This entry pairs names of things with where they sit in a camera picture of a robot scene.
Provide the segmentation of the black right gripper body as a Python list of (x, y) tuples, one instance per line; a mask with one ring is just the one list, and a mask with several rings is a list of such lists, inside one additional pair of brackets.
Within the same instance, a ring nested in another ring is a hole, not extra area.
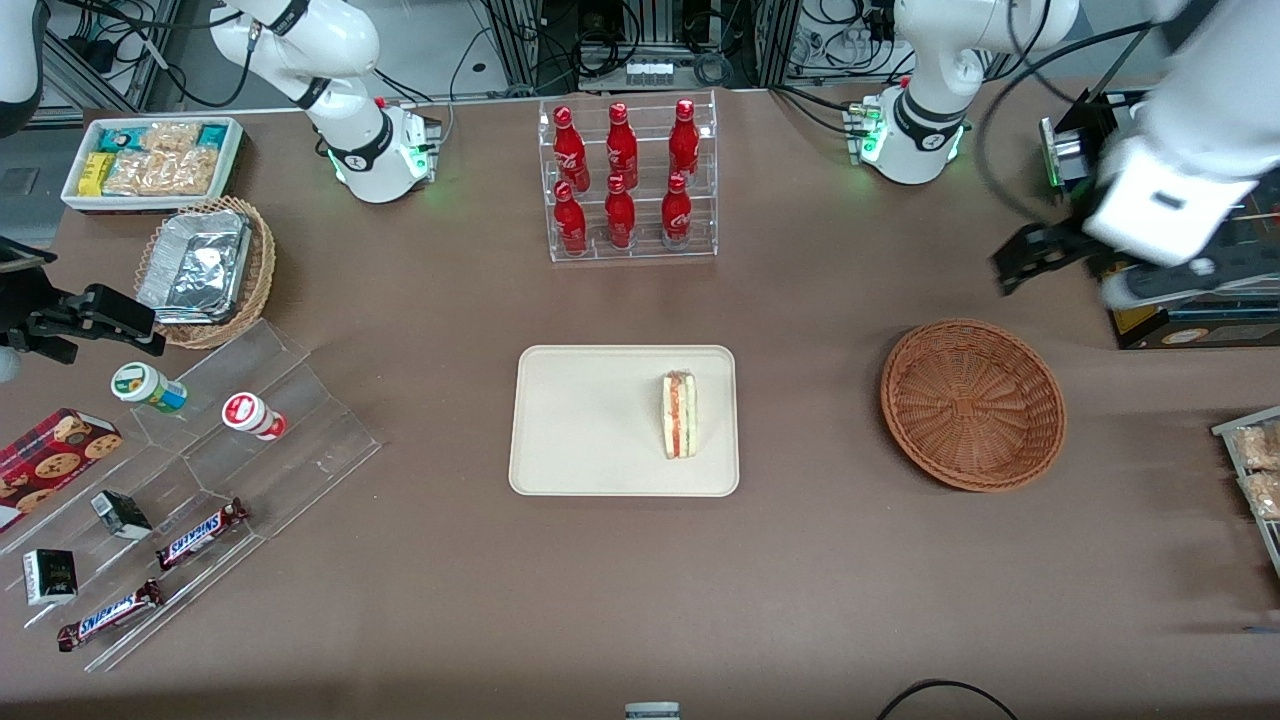
[(79, 328), (72, 295), (55, 288), (37, 266), (1, 274), (1, 347), (17, 354), (37, 354), (70, 365), (78, 346), (64, 334)]

